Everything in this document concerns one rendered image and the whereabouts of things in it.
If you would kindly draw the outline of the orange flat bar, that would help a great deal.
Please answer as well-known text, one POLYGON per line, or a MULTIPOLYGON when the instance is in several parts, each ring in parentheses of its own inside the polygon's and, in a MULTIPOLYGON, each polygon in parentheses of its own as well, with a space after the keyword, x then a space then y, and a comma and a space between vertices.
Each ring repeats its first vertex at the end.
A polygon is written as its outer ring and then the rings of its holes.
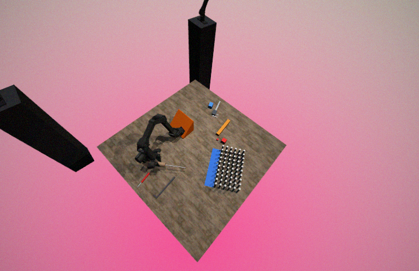
POLYGON ((226 128, 226 126, 230 123, 230 120, 228 119, 223 126, 217 131, 216 135, 219 136, 221 132, 226 128))

